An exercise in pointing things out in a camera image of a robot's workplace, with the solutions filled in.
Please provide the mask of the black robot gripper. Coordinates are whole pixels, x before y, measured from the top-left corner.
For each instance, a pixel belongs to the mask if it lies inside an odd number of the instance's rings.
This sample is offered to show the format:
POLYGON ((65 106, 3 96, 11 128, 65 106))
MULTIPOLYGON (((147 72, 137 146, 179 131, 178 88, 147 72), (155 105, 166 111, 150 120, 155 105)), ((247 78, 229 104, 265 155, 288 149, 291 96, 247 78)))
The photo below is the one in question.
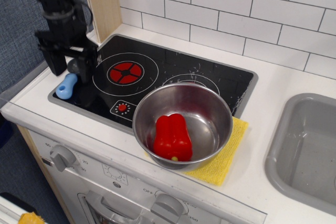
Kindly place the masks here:
POLYGON ((87 38, 84 11, 74 8, 68 13, 44 13, 48 30, 39 30, 35 36, 39 48, 52 73, 61 75, 67 69, 65 55, 77 58, 81 82, 92 79, 98 46, 87 38))

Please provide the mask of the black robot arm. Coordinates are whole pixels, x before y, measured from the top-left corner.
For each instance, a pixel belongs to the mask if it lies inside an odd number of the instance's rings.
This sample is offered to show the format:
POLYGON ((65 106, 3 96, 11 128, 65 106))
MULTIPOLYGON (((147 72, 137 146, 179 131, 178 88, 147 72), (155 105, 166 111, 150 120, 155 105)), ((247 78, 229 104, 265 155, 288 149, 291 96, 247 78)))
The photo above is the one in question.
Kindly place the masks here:
POLYGON ((82 83, 88 83, 97 65, 98 46, 87 38, 90 25, 86 22, 81 0, 39 0, 42 15, 49 29, 35 36, 52 73, 75 69, 82 83))

